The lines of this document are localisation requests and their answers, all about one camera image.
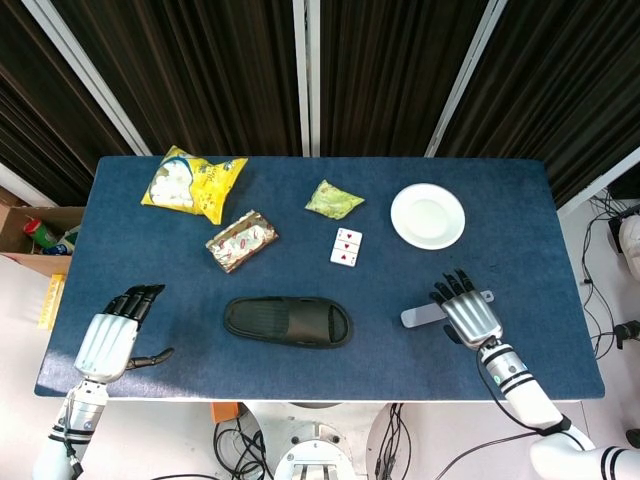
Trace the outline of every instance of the black curtain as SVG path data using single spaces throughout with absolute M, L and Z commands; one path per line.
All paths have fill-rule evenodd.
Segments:
M 322 0 L 322 155 L 424 155 L 486 0 Z
M 558 206 L 640 145 L 640 8 L 511 1 L 438 156 L 543 160 Z
M 21 2 L 0 2 L 0 29 L 0 163 L 84 205 L 98 159 L 131 150 Z
M 154 153 L 301 154 L 290 0 L 53 3 Z

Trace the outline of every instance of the cardboard box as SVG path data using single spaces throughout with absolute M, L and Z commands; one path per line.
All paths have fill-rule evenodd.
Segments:
M 62 235 L 82 223 L 84 207 L 12 207 L 0 230 L 0 255 L 10 258 L 43 275 L 66 274 L 71 256 L 35 254 L 33 240 L 24 234 L 22 227 L 32 218 L 39 218 L 49 229 Z

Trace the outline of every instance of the playing card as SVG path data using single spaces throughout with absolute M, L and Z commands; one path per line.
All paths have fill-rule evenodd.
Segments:
M 345 252 L 344 250 L 338 250 L 337 248 L 334 248 L 331 252 L 332 263 L 346 265 L 347 267 L 354 267 L 356 265 L 357 258 L 358 256 L 356 254 Z
M 360 245 L 360 242 L 362 242 L 362 234 L 360 232 L 346 228 L 339 228 L 336 238 L 344 242 L 355 243 L 356 245 Z
M 355 243 L 351 242 L 345 242 L 344 240 L 336 240 L 336 243 L 333 244 L 333 248 L 357 254 L 358 250 L 360 250 L 360 245 L 356 245 Z

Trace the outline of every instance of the chip bag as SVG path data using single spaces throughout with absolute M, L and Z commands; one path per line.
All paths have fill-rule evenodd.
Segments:
M 364 202 L 364 198 L 351 195 L 323 180 L 304 208 L 325 217 L 340 220 L 362 202 Z
M 246 163 L 247 158 L 236 158 L 212 165 L 173 146 L 140 203 L 204 214 L 214 225 L 220 225 L 224 201 Z

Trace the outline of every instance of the gray tool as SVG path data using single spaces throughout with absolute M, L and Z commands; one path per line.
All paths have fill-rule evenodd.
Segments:
M 480 295 L 482 295 L 485 302 L 493 302 L 493 292 L 491 290 L 480 292 Z M 405 310 L 400 314 L 402 324 L 407 328 L 419 327 L 420 325 L 437 322 L 445 318 L 447 318 L 447 314 L 444 313 L 437 303 L 430 303 L 422 307 Z

